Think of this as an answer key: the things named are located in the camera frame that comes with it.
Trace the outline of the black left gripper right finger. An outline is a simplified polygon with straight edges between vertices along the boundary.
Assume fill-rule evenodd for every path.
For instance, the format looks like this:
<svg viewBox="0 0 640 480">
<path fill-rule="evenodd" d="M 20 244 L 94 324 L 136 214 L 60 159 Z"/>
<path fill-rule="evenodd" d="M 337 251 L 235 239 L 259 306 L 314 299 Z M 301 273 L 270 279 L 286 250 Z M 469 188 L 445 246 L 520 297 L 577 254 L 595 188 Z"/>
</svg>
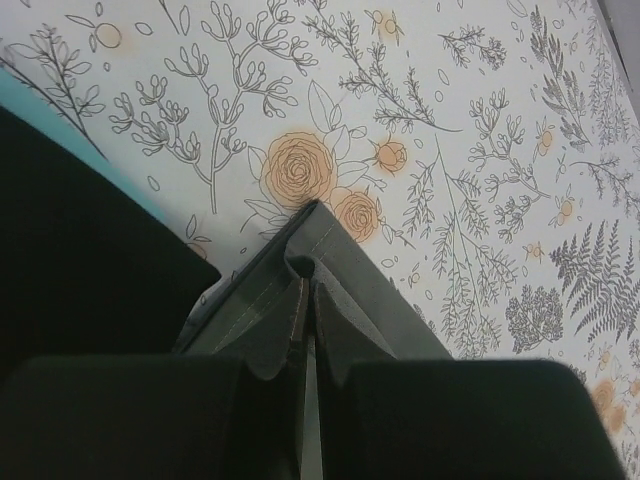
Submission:
<svg viewBox="0 0 640 480">
<path fill-rule="evenodd" d="M 621 479 L 573 371 L 549 360 L 400 360 L 314 296 L 327 479 Z"/>
</svg>

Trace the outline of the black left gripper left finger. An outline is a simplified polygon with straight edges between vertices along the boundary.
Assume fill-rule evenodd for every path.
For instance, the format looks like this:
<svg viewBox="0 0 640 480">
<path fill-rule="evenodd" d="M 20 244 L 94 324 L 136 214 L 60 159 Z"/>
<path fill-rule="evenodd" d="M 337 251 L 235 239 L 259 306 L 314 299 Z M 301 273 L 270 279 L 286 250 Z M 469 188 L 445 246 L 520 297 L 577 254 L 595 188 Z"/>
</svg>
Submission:
<svg viewBox="0 0 640 480">
<path fill-rule="evenodd" d="M 297 479 L 309 284 L 213 354 L 41 357 L 1 390 L 5 479 Z"/>
</svg>

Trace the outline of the grey t shirt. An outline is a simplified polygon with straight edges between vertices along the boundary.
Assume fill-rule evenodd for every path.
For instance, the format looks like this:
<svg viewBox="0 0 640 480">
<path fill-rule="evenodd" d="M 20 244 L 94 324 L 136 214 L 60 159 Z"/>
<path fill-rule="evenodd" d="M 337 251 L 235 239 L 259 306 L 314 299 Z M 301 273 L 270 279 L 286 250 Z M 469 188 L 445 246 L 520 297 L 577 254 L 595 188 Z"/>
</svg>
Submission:
<svg viewBox="0 0 640 480">
<path fill-rule="evenodd" d="M 240 365 L 223 479 L 434 472 L 417 370 L 448 352 L 319 202 L 219 289 L 178 346 Z"/>
</svg>

